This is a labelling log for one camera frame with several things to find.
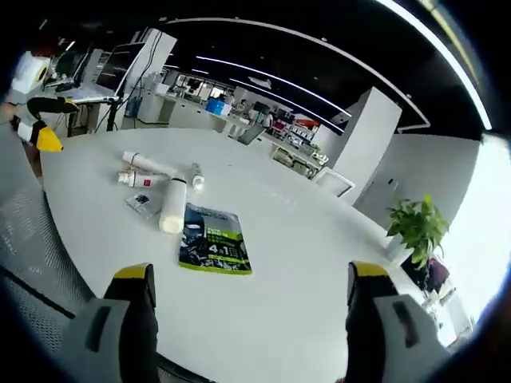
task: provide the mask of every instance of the white pillar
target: white pillar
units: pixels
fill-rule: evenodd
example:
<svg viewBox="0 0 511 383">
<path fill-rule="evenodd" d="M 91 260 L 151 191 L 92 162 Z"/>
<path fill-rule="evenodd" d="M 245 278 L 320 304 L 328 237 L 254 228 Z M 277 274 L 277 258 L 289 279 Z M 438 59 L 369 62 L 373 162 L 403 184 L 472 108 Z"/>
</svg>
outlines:
<svg viewBox="0 0 511 383">
<path fill-rule="evenodd" d="M 341 136 L 341 154 L 332 169 L 355 183 L 343 202 L 353 204 L 383 157 L 394 130 L 398 126 L 401 108 L 389 97 L 371 88 L 351 109 L 353 117 Z"/>
<path fill-rule="evenodd" d="M 142 48 L 140 56 L 137 58 L 135 65 L 131 69 L 128 75 L 127 84 L 129 87 L 133 87 L 137 83 L 138 78 L 144 72 L 145 67 L 151 61 L 151 52 L 154 51 L 153 60 L 151 65 L 145 71 L 144 77 L 147 77 L 150 73 L 159 73 L 163 69 L 163 65 L 167 61 L 168 55 L 174 48 L 177 39 L 172 36 L 168 36 L 166 33 L 151 29 L 145 36 L 142 42 L 145 42 L 144 48 Z"/>
<path fill-rule="evenodd" d="M 247 98 L 248 91 L 245 88 L 241 88 L 240 86 L 236 86 L 234 89 L 234 100 L 236 103 L 240 102 L 243 99 Z"/>
</svg>

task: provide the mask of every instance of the computer monitor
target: computer monitor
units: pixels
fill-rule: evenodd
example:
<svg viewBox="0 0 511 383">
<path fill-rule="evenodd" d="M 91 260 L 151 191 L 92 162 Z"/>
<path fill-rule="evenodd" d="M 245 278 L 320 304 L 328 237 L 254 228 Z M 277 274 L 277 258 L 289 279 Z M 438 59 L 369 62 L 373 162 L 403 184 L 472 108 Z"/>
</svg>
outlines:
<svg viewBox="0 0 511 383">
<path fill-rule="evenodd" d="M 265 130 L 262 125 L 252 125 L 245 133 L 238 137 L 238 141 L 242 144 L 249 145 L 253 140 L 263 134 Z"/>
<path fill-rule="evenodd" d="M 262 114 L 268 114 L 268 112 L 270 112 L 270 107 L 268 105 L 258 101 L 255 102 L 252 109 L 254 109 L 256 112 L 261 112 Z"/>
<path fill-rule="evenodd" d="M 190 78 L 188 79 L 187 85 L 190 87 L 190 90 L 195 92 L 197 88 L 200 87 L 200 84 L 202 84 L 201 80 L 197 80 L 196 78 Z"/>
<path fill-rule="evenodd" d="M 75 78 L 81 66 L 84 64 L 87 53 L 64 52 L 55 65 L 55 72 L 59 77 Z"/>
<path fill-rule="evenodd" d="M 295 121 L 295 115 L 279 108 L 279 110 L 277 110 L 277 120 L 282 120 L 288 124 L 292 124 Z"/>
<path fill-rule="evenodd" d="M 144 45 L 144 42 L 137 42 L 116 46 L 99 73 L 96 84 L 117 95 Z"/>
</svg>

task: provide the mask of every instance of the white cylindrical bottle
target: white cylindrical bottle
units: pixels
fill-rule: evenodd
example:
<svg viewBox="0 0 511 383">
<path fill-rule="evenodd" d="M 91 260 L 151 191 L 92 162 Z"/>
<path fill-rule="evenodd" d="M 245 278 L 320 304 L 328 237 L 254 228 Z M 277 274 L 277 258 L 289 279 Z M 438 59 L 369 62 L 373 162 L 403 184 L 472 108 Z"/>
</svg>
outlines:
<svg viewBox="0 0 511 383">
<path fill-rule="evenodd" d="M 192 188 L 196 193 L 200 193 L 204 189 L 204 183 L 206 179 L 204 178 L 204 174 L 202 174 L 202 169 L 200 165 L 196 162 L 192 164 Z"/>
<path fill-rule="evenodd" d="M 140 153 L 124 152 L 122 155 L 122 160 L 138 168 L 149 170 L 150 172 L 167 174 L 171 177 L 174 176 L 177 172 L 177 170 L 172 166 L 159 164 L 156 161 L 149 159 L 148 157 L 142 156 Z"/>
<path fill-rule="evenodd" d="M 150 188 L 168 180 L 168 176 L 165 174 L 152 174 L 136 170 L 118 172 L 117 175 L 119 176 L 117 182 L 119 184 L 126 184 L 130 188 Z"/>
<path fill-rule="evenodd" d="M 183 230 L 184 209 L 186 208 L 186 182 L 172 178 L 168 182 L 167 191 L 160 213 L 160 230 L 169 234 L 177 234 Z"/>
</svg>

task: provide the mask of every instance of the window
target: window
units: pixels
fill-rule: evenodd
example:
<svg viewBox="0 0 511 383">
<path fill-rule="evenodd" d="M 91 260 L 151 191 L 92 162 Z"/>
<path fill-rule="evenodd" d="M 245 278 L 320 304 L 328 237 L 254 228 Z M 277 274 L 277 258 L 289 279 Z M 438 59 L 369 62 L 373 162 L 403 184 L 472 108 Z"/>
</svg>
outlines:
<svg viewBox="0 0 511 383">
<path fill-rule="evenodd" d="M 186 84 L 186 75 L 184 74 L 180 74 L 178 77 L 177 77 L 177 80 L 176 80 L 176 85 L 177 86 L 184 86 L 184 84 Z"/>
<path fill-rule="evenodd" d="M 209 95 L 212 91 L 212 88 L 213 88 L 213 83 L 209 82 L 209 81 L 206 81 L 203 85 L 202 85 L 202 89 L 200 90 L 199 92 L 199 97 L 206 101 L 208 98 L 209 98 Z"/>
<path fill-rule="evenodd" d="M 213 86 L 210 97 L 217 98 L 220 94 L 224 94 L 224 93 L 225 93 L 224 88 L 217 88 L 216 86 Z"/>
</svg>

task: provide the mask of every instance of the small bottle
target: small bottle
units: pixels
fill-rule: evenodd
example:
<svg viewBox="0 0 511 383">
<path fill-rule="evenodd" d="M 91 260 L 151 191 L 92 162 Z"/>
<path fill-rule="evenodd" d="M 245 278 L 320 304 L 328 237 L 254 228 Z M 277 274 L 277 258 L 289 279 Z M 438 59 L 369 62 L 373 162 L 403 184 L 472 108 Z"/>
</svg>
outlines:
<svg viewBox="0 0 511 383">
<path fill-rule="evenodd" d="M 119 177 L 117 182 L 119 184 L 126 184 L 130 188 L 150 188 L 168 180 L 168 176 L 165 174 L 152 174 L 136 170 L 118 172 L 117 175 Z"/>
<path fill-rule="evenodd" d="M 204 183 L 206 182 L 200 165 L 196 162 L 192 164 L 192 189 L 195 193 L 200 193 L 204 189 Z"/>
</svg>

